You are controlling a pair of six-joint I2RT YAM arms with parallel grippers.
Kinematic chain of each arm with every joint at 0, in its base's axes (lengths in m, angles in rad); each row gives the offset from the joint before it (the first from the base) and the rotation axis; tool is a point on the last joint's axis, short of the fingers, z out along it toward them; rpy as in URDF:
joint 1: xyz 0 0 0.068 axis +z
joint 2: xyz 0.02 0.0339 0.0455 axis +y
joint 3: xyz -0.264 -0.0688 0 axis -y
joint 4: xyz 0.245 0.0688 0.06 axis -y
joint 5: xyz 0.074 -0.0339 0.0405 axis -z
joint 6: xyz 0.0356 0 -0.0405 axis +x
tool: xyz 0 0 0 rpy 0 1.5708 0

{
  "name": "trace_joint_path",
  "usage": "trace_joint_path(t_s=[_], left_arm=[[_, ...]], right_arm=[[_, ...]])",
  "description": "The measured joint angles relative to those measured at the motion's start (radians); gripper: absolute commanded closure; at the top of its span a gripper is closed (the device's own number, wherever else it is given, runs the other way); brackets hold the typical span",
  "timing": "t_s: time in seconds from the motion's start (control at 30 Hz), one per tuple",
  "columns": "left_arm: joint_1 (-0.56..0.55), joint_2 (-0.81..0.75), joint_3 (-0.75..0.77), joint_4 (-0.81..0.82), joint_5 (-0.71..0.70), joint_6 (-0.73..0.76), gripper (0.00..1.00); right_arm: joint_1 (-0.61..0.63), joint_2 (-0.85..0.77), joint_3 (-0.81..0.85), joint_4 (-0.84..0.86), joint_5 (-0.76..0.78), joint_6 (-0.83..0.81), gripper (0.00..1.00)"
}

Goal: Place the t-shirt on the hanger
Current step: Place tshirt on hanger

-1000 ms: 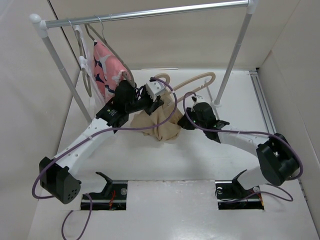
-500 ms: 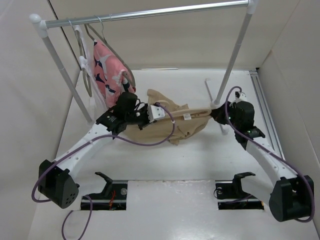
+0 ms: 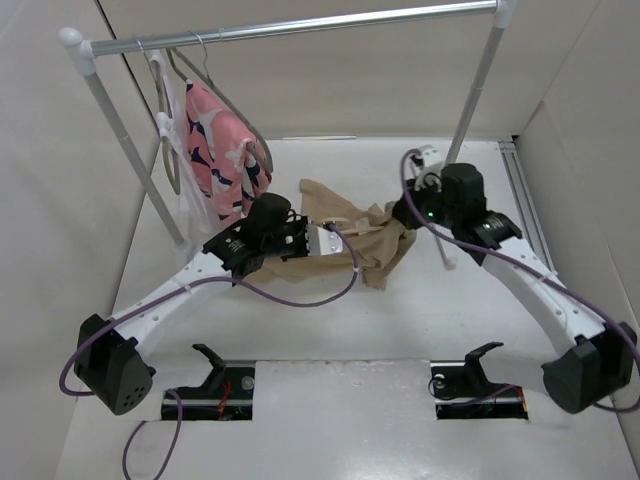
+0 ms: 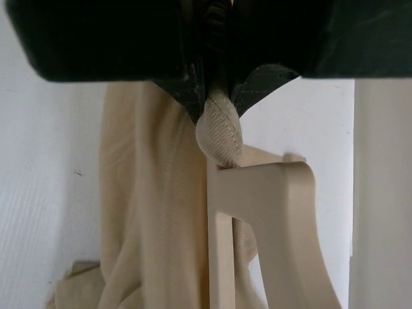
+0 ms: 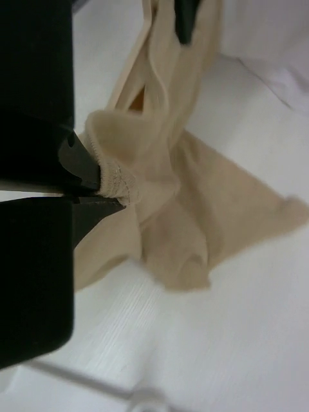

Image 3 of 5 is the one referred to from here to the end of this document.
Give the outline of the beige t shirt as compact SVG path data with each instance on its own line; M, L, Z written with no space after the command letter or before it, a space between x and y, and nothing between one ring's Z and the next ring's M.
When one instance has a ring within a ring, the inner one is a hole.
M359 262L362 282L376 290L384 290L392 271L414 245L417 234L405 228L392 217L392 202L383 208L376 204L362 210L325 185L303 179L299 182L302 194L302 213L309 217L314 225L328 217L345 217L357 220L367 217L372 226L383 226L381 231L362 236L347 236L354 248ZM251 281L268 283L282 279L290 283L299 283L312 277L345 272L353 266L348 252L292 259L283 262L278 258L267 259L262 268L249 276Z

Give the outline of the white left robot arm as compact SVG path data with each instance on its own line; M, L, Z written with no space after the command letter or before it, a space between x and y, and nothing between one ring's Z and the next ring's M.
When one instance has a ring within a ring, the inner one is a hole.
M104 320L93 315L80 327L75 375L115 415L136 408L159 388L194 389L212 396L222 387L225 361L203 343L194 344L205 362L185 370L152 363L162 335L198 304L237 285L268 258L303 258L319 251L318 230L290 202L267 193L249 214L204 243L178 273L137 305Z

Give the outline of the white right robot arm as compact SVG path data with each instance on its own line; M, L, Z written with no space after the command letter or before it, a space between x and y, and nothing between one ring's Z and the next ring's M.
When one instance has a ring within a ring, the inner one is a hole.
M554 350L539 359L487 357L492 344L467 356L462 381L483 394L497 383L548 396L570 414L599 407L624 389L639 367L637 335L592 302L570 291L535 255L520 228L488 209L484 179L468 163L423 169L400 179L403 193L392 216L409 230L427 228L470 255L499 280L545 333Z

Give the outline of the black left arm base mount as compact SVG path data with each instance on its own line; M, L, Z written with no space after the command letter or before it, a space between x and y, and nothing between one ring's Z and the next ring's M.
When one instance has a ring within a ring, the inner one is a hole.
M193 387L174 391L181 399L184 421L251 421L256 376L255 361L227 361L205 344L192 348L207 359L207 376Z

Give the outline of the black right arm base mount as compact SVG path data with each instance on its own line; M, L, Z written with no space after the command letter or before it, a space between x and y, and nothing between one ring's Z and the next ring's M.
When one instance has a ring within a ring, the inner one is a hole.
M481 366L484 356L501 342L489 342L467 353L463 360L430 363L428 392L435 400L437 420L528 420L523 390L490 381Z

